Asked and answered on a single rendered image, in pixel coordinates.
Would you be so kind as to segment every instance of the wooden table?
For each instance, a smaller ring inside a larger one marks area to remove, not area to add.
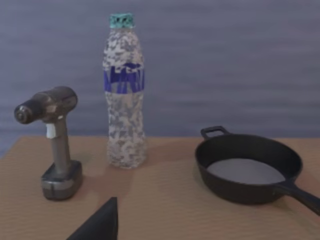
[[[279,139],[304,161],[297,184],[320,196],[320,139]],[[119,240],[315,240],[319,217],[295,200],[243,206],[212,194],[194,150],[201,138],[151,137],[148,161],[109,167],[104,137],[70,137],[85,179],[70,200],[48,201],[40,176],[52,163],[45,137],[22,137],[0,160],[0,240],[65,240],[110,197],[119,201]]]

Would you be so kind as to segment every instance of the water bottle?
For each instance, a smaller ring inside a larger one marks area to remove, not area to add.
[[[103,55],[104,91],[108,107],[108,162],[132,169],[147,155],[143,125],[144,57],[131,13],[112,14]]]

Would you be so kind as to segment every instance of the brown tabletop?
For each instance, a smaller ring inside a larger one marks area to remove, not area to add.
[[[151,137],[148,161],[109,167],[104,137],[70,137],[85,179],[70,200],[42,196],[52,163],[45,137],[22,137],[0,160],[0,240],[65,240],[110,197],[119,201],[119,240],[316,240],[320,221],[289,197],[243,206],[212,194],[200,180],[194,150],[201,138]],[[297,184],[320,196],[320,139],[279,139],[304,161]]]

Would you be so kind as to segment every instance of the power drill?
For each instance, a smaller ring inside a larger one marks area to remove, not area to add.
[[[14,110],[21,124],[42,120],[46,137],[51,140],[53,164],[41,177],[41,187],[48,200],[71,198],[83,182],[81,162],[71,160],[66,117],[78,103],[77,94],[67,86],[36,93]]]

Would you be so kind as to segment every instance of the purple label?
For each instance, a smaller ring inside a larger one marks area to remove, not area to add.
[[[127,94],[137,93],[144,89],[145,70],[141,69],[140,64],[126,63],[121,72],[116,72],[114,66],[110,71],[104,71],[104,90],[106,92]]]

